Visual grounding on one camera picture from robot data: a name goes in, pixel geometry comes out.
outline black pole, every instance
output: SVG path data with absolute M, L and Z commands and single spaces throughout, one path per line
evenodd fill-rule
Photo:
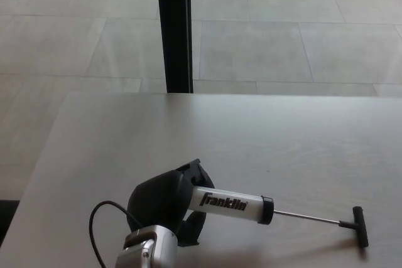
M 159 0 L 167 92 L 193 93 L 191 0 Z

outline black object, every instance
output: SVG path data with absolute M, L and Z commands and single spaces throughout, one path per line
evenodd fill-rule
M 194 186 L 214 188 L 199 159 L 138 185 L 130 196 L 127 211 L 143 227 L 161 225 L 171 230 L 179 246 L 198 245 L 206 214 L 193 212 L 183 221 Z M 131 232 L 140 228 L 129 218 L 128 224 Z
M 274 200 L 272 198 L 261 196 L 263 199 L 263 214 L 259 224 L 269 225 L 274 215 Z
M 18 205 L 18 200 L 0 200 L 0 246 L 7 234 Z
M 191 0 L 159 0 L 167 92 L 193 93 Z
M 356 231 L 357 244 L 361 249 L 369 246 L 366 223 L 364 221 L 363 209 L 359 206 L 353 208 L 354 223 L 339 221 L 339 227 L 349 228 Z
M 102 202 L 98 203 L 98 204 L 95 206 L 95 208 L 92 210 L 92 213 L 90 213 L 90 217 L 89 217 L 89 238 L 90 238 L 90 243 L 91 243 L 91 245 L 92 245 L 92 248 L 93 248 L 93 250 L 94 250 L 94 252 L 95 252 L 95 256 L 96 256 L 96 258 L 97 258 L 97 260 L 98 260 L 98 262 L 99 262 L 99 265 L 100 265 L 102 268 L 106 268 L 106 266 L 105 266 L 105 263 L 103 262 L 102 257 L 101 257 L 101 255 L 100 255 L 100 253 L 99 253 L 99 251 L 98 251 L 98 247 L 96 247 L 95 238 L 94 238 L 93 224 L 94 224 L 94 217 L 95 217 L 96 211 L 97 211 L 100 207 L 102 207 L 102 206 L 104 206 L 104 205 L 106 205 L 106 204 L 112 205 L 112 206 L 118 208 L 118 209 L 119 209 L 120 211 L 122 211 L 123 213 L 125 213 L 126 216 L 127 216 L 127 220 L 129 220 L 130 222 L 133 222 L 135 225 L 138 225 L 138 228 L 143 227 L 143 226 L 142 226 L 142 225 L 141 225 L 141 224 L 123 207 L 123 206 L 121 206 L 120 204 L 118 204 L 118 203 L 116 203 L 116 202 L 113 202 L 113 201 L 102 201 Z

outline tile floor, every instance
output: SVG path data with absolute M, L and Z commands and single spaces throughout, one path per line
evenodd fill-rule
M 402 96 L 402 0 L 192 0 L 197 93 Z M 0 0 L 0 198 L 68 91 L 164 92 L 158 0 Z

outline black cable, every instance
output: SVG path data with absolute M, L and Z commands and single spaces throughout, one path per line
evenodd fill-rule
M 135 224 L 138 225 L 138 228 L 143 228 L 143 225 L 141 223 L 139 223 L 137 221 L 137 219 L 135 219 L 133 217 L 132 214 L 130 214 L 123 206 L 121 206 L 120 204 L 113 202 L 113 201 L 102 201 L 100 202 L 97 206 L 95 206 L 95 208 L 92 210 L 92 213 L 90 213 L 90 217 L 89 217 L 89 238 L 90 238 L 90 243 L 92 244 L 92 248 L 94 249 L 96 258 L 98 259 L 98 262 L 100 264 L 100 266 L 102 268 L 106 268 L 105 263 L 103 263 L 102 257 L 99 254 L 98 248 L 96 247 L 96 243 L 95 243 L 95 239 L 94 239 L 94 231 L 93 231 L 93 224 L 94 224 L 94 216 L 96 211 L 105 204 L 109 204 L 109 205 L 113 205 L 114 207 L 117 207 L 118 209 L 120 209 L 120 211 L 122 211 L 123 213 L 126 214 L 127 217 L 129 217 Z

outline white table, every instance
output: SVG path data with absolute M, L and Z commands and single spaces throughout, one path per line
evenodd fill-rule
M 276 209 L 351 220 L 364 209 L 365 260 L 352 231 L 275 216 L 208 215 L 178 267 L 401 267 L 402 100 L 245 95 L 72 94 L 53 126 L 9 233 L 4 268 L 98 268 L 88 219 L 135 186 L 200 158 L 215 186 L 274 198 Z M 105 206 L 95 239 L 114 267 L 129 228 Z

